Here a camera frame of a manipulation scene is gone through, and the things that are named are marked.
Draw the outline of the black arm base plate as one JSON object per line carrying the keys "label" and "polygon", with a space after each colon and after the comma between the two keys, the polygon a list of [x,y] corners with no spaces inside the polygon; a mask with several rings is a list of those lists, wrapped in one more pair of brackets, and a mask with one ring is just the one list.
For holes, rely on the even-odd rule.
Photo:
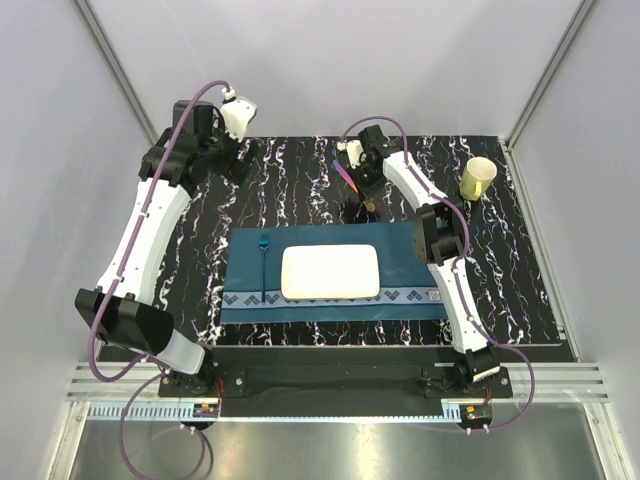
{"label": "black arm base plate", "polygon": [[493,399],[513,396],[507,369],[492,347],[473,357],[473,365],[442,346],[222,346],[213,349],[214,385],[190,384],[177,374],[161,383],[162,397],[205,397],[217,392],[240,398],[251,387],[311,389],[390,388],[402,382],[423,389],[428,398]]}

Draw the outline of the blue small fork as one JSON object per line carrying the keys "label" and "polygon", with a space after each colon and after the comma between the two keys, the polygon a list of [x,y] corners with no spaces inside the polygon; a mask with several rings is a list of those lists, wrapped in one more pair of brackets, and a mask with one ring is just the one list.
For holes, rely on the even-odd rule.
{"label": "blue small fork", "polygon": [[259,240],[259,248],[262,255],[261,261],[261,304],[264,305],[266,302],[266,259],[267,252],[270,245],[269,236],[267,234],[262,234]]}

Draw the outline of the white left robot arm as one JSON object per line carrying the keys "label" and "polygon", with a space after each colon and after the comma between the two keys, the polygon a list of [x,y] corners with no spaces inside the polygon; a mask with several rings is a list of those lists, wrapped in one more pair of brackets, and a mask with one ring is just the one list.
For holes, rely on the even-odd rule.
{"label": "white left robot arm", "polygon": [[244,137],[257,113],[233,96],[216,107],[180,100],[173,123],[141,160],[134,208],[116,252],[93,289],[78,290],[74,305],[97,341],[160,363],[167,383],[196,396],[215,386],[211,352],[188,339],[173,316],[154,306],[161,263],[178,220],[212,174],[241,184],[257,151]]}

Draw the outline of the pink orange knife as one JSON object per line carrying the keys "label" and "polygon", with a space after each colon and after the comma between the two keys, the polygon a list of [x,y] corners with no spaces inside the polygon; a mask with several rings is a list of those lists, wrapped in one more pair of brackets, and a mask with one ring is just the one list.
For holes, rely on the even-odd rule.
{"label": "pink orange knife", "polygon": [[360,203],[364,205],[365,209],[370,213],[374,213],[375,205],[373,204],[373,202],[370,199],[367,199],[364,194],[360,192],[359,188],[356,185],[356,182],[353,180],[347,170],[339,163],[339,161],[334,160],[332,162],[332,166],[340,175],[340,177],[346,182],[346,184],[355,192],[355,194],[359,198]]}

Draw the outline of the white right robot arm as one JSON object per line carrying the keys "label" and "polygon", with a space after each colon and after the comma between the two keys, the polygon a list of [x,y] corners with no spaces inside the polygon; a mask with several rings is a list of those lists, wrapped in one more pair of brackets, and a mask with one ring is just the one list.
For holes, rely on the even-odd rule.
{"label": "white right robot arm", "polygon": [[386,137],[380,126],[364,128],[347,146],[349,171],[367,195],[392,183],[414,211],[413,248],[436,281],[451,328],[456,358],[445,389],[466,396],[486,389],[500,370],[494,344],[480,326],[469,286],[466,255],[469,226],[459,197],[449,198],[421,171],[404,144]]}

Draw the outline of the blue patterned cloth placemat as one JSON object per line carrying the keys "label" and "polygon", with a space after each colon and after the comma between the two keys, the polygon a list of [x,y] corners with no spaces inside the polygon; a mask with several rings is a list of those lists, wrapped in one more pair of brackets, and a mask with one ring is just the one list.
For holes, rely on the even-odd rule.
{"label": "blue patterned cloth placemat", "polygon": [[[266,302],[261,304],[259,240],[269,236]],[[223,324],[439,320],[447,317],[436,281],[414,253],[411,223],[301,225],[232,231],[221,301]],[[358,300],[286,299],[281,292],[287,247],[367,244],[375,247],[380,292]]]}

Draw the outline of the white rectangular plate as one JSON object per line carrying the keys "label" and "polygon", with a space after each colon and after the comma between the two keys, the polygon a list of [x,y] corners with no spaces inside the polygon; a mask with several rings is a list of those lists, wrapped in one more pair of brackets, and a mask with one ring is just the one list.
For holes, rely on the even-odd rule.
{"label": "white rectangular plate", "polygon": [[377,251],[367,244],[287,247],[281,292],[288,300],[358,300],[381,288]]}

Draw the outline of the yellow mug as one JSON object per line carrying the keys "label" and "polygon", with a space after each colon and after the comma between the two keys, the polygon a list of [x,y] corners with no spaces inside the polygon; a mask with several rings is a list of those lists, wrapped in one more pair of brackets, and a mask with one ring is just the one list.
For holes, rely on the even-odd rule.
{"label": "yellow mug", "polygon": [[478,201],[497,176],[496,164],[485,157],[471,158],[465,165],[459,191],[469,201]]}

